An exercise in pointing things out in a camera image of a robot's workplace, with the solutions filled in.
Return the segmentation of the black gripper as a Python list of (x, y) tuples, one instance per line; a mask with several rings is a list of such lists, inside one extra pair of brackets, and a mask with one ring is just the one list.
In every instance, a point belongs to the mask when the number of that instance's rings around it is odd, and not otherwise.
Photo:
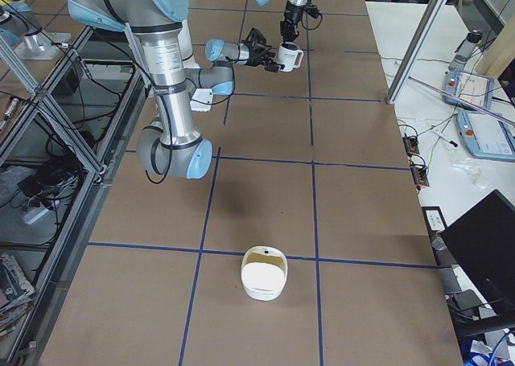
[(283, 43), (294, 43), (299, 35), (297, 22), (290, 19), (283, 19), (280, 22), (280, 32)]
[(249, 66), (265, 66), (265, 70), (268, 72), (278, 72), (284, 69), (283, 64), (277, 64), (275, 62), (269, 63), (269, 56), (276, 56), (278, 50), (271, 46), (264, 47), (250, 47), (249, 48)]

